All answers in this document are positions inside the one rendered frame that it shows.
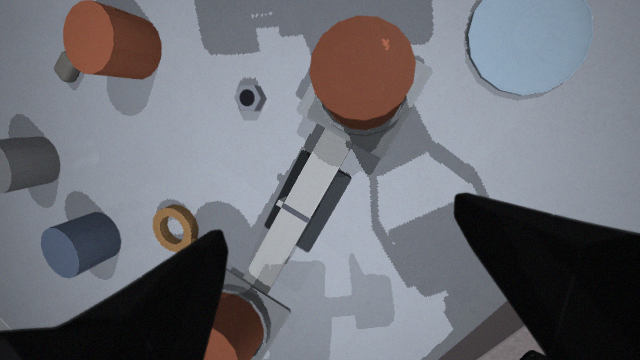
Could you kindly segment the blue cylinder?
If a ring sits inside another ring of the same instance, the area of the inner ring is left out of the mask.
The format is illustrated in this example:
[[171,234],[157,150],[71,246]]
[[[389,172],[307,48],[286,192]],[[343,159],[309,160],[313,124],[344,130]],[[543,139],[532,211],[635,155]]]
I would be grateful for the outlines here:
[[41,249],[52,270],[70,279],[115,256],[121,239],[109,216],[93,212],[46,229]]

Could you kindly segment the light blue round dish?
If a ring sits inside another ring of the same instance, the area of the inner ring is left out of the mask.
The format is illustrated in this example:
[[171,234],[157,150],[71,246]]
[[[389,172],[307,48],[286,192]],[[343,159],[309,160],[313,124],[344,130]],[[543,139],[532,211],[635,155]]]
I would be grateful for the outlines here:
[[548,92],[587,58],[593,14],[587,0],[483,0],[467,32],[469,59],[496,90]]

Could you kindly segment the grey hex nut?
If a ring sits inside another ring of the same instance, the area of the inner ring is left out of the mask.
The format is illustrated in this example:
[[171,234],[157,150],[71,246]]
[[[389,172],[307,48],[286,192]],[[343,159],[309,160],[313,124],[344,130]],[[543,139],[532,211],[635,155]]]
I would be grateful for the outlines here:
[[234,99],[241,111],[261,111],[267,101],[262,87],[254,84],[240,85]]

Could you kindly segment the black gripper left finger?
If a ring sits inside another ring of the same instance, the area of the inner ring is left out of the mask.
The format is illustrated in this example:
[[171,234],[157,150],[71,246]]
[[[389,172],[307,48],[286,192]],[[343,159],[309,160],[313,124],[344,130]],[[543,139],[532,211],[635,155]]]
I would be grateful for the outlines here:
[[221,229],[52,328],[0,331],[0,360],[204,360],[224,285]]

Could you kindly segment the brown ring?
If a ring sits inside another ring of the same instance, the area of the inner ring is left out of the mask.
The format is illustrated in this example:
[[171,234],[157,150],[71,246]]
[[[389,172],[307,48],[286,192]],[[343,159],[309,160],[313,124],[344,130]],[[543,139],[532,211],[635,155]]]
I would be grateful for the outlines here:
[[[183,239],[173,236],[168,229],[168,218],[174,217],[183,228]],[[191,211],[178,204],[172,204],[157,211],[153,217],[153,229],[155,238],[169,251],[179,252],[184,247],[192,244],[198,237],[198,225]]]

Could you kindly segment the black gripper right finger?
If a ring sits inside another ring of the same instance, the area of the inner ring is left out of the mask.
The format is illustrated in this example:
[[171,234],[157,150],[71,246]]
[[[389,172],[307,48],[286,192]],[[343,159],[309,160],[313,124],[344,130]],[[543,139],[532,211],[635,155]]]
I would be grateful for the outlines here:
[[640,233],[469,193],[462,234],[550,360],[640,360]]

